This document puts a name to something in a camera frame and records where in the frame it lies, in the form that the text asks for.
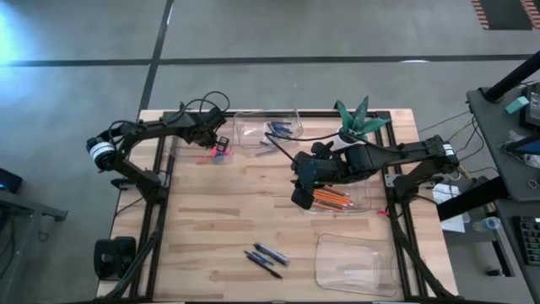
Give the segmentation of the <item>dark device blue glow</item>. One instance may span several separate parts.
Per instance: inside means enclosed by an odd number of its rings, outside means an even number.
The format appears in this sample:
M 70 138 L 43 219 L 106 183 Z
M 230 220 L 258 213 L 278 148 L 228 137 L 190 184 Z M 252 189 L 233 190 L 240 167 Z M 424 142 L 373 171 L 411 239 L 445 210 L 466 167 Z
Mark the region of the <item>dark device blue glow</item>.
M 23 178 L 10 171 L 0 168 L 0 191 L 16 194 L 22 183 Z

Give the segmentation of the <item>green plant in white pot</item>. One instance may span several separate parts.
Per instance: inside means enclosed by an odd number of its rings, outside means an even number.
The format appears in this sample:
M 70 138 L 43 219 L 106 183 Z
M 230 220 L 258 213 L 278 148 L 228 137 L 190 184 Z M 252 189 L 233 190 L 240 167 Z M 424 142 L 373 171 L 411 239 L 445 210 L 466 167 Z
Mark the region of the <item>green plant in white pot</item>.
M 367 120 L 369 108 L 369 96 L 367 95 L 356 107 L 354 113 L 350 113 L 344 103 L 337 100 L 334 108 L 342 119 L 342 125 L 333 138 L 334 149 L 348 147 L 358 142 L 363 143 L 368 139 L 368 133 L 374 133 L 389 123 L 390 119 L 371 118 Z

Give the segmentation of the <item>black floor mat orange striped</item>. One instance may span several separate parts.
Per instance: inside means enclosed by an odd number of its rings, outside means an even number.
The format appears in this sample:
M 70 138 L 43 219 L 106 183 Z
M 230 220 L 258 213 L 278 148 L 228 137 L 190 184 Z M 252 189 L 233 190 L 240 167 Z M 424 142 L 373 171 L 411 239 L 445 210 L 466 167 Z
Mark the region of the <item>black floor mat orange striped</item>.
M 484 30 L 540 30 L 540 0 L 470 0 Z

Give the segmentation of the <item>black tablet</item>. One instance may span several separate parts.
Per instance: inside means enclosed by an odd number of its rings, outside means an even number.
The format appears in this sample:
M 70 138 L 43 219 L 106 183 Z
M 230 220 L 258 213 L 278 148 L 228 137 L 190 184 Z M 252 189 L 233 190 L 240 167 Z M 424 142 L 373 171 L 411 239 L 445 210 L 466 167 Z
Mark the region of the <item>black tablet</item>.
M 504 144 L 502 150 L 521 155 L 540 155 L 540 133 Z

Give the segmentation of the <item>black table leg bar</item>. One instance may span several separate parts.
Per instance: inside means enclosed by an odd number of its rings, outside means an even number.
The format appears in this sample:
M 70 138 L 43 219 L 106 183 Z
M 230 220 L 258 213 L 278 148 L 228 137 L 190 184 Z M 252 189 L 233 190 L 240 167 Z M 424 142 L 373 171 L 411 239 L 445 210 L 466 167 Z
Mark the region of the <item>black table leg bar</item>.
M 437 205 L 439 220 L 448 220 L 508 196 L 506 185 L 500 176 L 493 179 L 481 176 L 464 193 Z

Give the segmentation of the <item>white paper sheet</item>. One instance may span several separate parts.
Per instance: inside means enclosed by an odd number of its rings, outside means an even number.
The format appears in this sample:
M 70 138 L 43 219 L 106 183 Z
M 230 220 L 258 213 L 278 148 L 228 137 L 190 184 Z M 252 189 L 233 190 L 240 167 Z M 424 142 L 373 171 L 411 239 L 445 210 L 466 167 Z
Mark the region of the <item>white paper sheet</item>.
M 437 204 L 442 204 L 445 201 L 457 197 L 461 192 L 457 186 L 450 186 L 448 184 L 437 184 L 432 189 L 433 199 Z M 463 216 L 462 214 L 452 217 L 448 220 L 441 221 L 441 228 L 443 231 L 465 233 L 465 224 L 470 220 L 469 216 Z

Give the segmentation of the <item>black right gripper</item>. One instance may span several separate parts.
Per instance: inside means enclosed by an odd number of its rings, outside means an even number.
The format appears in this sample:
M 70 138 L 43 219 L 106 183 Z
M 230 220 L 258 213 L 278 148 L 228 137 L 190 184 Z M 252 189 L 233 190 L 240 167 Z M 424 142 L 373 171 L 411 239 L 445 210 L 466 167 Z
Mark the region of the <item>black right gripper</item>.
M 312 155 L 300 151 L 291 163 L 291 170 L 297 176 L 291 200 L 302 209 L 310 209 L 314 203 L 314 191 L 326 185 L 345 185 L 353 182 L 347 147 L 331 150 L 332 143 L 314 143 Z

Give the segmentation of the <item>black keyboard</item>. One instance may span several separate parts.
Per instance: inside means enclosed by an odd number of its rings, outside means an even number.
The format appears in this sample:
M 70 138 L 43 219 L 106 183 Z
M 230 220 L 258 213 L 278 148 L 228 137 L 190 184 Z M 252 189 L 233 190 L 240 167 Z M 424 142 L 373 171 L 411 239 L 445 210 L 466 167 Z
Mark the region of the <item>black keyboard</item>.
M 540 217 L 514 216 L 513 223 L 526 264 L 540 266 Z

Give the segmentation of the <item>blue pen with lettering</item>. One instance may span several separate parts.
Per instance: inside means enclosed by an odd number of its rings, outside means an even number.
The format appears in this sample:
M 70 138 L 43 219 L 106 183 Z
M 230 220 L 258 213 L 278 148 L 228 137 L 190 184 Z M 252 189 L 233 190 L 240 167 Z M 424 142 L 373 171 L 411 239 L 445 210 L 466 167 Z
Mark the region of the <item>blue pen with lettering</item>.
M 259 260 L 259 261 L 260 261 L 261 263 L 263 263 L 263 264 L 269 264 L 269 265 L 272 265 L 272 266 L 274 265 L 274 263 L 273 263 L 272 261 L 270 261 L 270 260 L 264 258 L 262 255 L 260 255 L 260 254 L 257 253 L 257 252 L 253 252 L 253 251 L 250 252 L 250 251 L 245 250 L 244 253 L 245 253 L 245 255 L 247 255 L 247 256 L 251 256 L 251 257 L 253 257 L 253 258 Z

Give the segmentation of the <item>clear plastic bin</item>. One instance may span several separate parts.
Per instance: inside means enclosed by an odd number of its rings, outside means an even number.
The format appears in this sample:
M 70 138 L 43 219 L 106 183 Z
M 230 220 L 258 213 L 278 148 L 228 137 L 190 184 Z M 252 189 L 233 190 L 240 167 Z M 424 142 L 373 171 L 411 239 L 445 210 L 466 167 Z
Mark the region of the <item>clear plastic bin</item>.
M 276 125 L 292 131 L 289 136 L 285 134 L 272 135 L 268 131 L 269 122 L 292 122 L 292 125 Z M 238 143 L 244 149 L 266 149 L 274 148 L 272 141 L 283 144 L 289 138 L 298 138 L 303 134 L 304 128 L 300 119 L 300 114 L 296 110 L 286 111 L 239 111 L 234 115 L 235 131 L 238 135 Z M 260 141 L 271 144 L 264 147 Z
M 369 240 L 322 234 L 315 251 L 315 281 L 325 290 L 393 297 L 400 288 L 394 246 Z
M 166 112 L 163 115 L 164 122 L 168 128 L 173 128 L 173 131 L 170 131 L 164 139 L 161 140 L 161 154 L 164 157 L 172 157 L 175 160 L 178 160 L 182 163 L 194 163 L 194 164 L 211 164 L 213 163 L 213 158 L 210 156 L 211 150 L 213 147 L 201 147 L 197 144 L 188 144 L 183 139 L 183 133 L 186 131 L 188 121 L 183 117 L 184 114 L 191 113 L 189 111 L 184 111 L 183 113 L 173 113 L 172 111 Z M 229 139 L 228 144 L 218 144 L 216 146 L 225 146 L 227 148 L 233 148 L 234 131 L 232 129 L 233 125 L 231 122 L 227 122 L 222 125 L 217 131 L 218 140 L 220 137 L 226 137 Z M 224 158 L 221 162 L 224 162 L 225 159 L 229 158 L 232 155 L 232 152 L 229 155 L 224 155 Z
M 340 189 L 346 193 L 350 194 L 350 197 L 352 199 L 353 205 L 351 206 L 344 206 L 344 205 L 337 205 L 337 204 L 329 204 L 326 202 L 318 201 L 314 198 L 314 192 L 315 191 L 325 191 L 323 188 L 325 186 L 335 187 L 337 189 Z M 369 183 L 366 180 L 359 181 L 359 182 L 352 182 L 352 183 L 322 183 L 322 182 L 316 182 L 314 184 L 313 190 L 311 191 L 312 197 L 313 197 L 313 203 L 319 203 L 319 204 L 327 204 L 331 206 L 336 206 L 339 208 L 343 208 L 345 212 L 338 213 L 338 212 L 329 212 L 325 210 L 319 210 L 319 209 L 312 209 L 311 207 L 307 209 L 307 212 L 311 213 L 319 213 L 319 214 L 358 214 L 358 213 L 364 213 L 371 209 L 371 201 L 372 198 L 370 196 L 370 188 Z

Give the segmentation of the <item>grey side table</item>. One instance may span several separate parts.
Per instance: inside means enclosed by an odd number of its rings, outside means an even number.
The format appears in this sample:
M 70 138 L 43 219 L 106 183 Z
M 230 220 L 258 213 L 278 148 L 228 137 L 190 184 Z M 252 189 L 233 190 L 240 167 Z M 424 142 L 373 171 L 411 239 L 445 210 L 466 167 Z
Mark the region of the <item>grey side table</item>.
M 518 115 L 505 111 L 505 107 L 521 95 L 521 89 L 513 89 L 499 104 L 494 104 L 484 99 L 481 90 L 471 90 L 467 92 L 467 101 L 498 169 L 498 178 L 508 192 L 508 197 L 496 200 L 495 206 L 531 297 L 535 304 L 540 304 L 540 266 L 526 263 L 516 223 L 519 216 L 540 217 L 540 188 L 527 185 L 531 179 L 540 179 L 540 169 L 522 163 L 500 148 L 510 140 L 511 131 L 524 137 L 532 134 L 531 130 L 519 125 Z

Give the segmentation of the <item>matte black click pen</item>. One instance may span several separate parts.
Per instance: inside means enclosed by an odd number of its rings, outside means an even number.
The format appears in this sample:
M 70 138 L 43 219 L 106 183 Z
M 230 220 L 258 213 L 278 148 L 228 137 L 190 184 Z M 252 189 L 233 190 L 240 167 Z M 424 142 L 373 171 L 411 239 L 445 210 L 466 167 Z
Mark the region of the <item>matte black click pen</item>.
M 258 265 L 260 268 L 264 269 L 265 271 L 267 271 L 271 276 L 273 276 L 274 278 L 276 279 L 279 279 L 279 280 L 282 280 L 283 277 L 278 274 L 277 272 L 275 272 L 274 270 L 270 269 L 269 267 L 267 267 L 263 262 L 260 262 L 258 259 L 252 257 L 252 256 L 249 256 L 247 255 L 246 258 L 248 258 L 249 260 L 251 260 L 253 263 L 255 263 L 256 265 Z

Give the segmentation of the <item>teal box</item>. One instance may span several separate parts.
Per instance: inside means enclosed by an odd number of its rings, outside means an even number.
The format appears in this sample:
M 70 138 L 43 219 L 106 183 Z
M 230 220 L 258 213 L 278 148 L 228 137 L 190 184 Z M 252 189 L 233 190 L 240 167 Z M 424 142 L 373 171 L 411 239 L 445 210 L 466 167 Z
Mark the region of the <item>teal box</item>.
M 527 106 L 530 103 L 530 101 L 525 96 L 517 97 L 515 100 L 513 100 L 511 103 L 509 103 L 505 107 L 505 111 L 508 114 L 514 114 L 518 111 L 520 111 L 522 108 Z

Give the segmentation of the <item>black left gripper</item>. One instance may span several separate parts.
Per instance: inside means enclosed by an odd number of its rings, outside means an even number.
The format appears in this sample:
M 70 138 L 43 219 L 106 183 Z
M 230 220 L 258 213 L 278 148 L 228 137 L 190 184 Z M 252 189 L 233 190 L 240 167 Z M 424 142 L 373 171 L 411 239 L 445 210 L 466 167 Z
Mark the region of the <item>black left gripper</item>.
M 188 144 L 197 144 L 201 147 L 214 147 L 218 144 L 228 144 L 230 140 L 220 137 L 218 140 L 217 131 L 226 123 L 223 112 L 218 107 L 213 107 L 207 112 L 186 113 L 183 117 L 188 121 L 183 139 Z M 225 146 L 216 146 L 214 149 L 219 153 L 226 153 Z

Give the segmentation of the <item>black slanted pole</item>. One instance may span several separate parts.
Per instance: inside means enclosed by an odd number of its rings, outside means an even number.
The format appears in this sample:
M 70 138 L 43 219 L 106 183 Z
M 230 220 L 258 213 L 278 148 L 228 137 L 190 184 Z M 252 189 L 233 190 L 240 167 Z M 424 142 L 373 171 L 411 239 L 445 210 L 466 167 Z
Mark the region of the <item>black slanted pole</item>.
M 490 103 L 499 104 L 501 97 L 534 74 L 538 69 L 540 69 L 540 51 L 529 57 L 494 86 L 487 90 L 482 90 L 484 99 Z

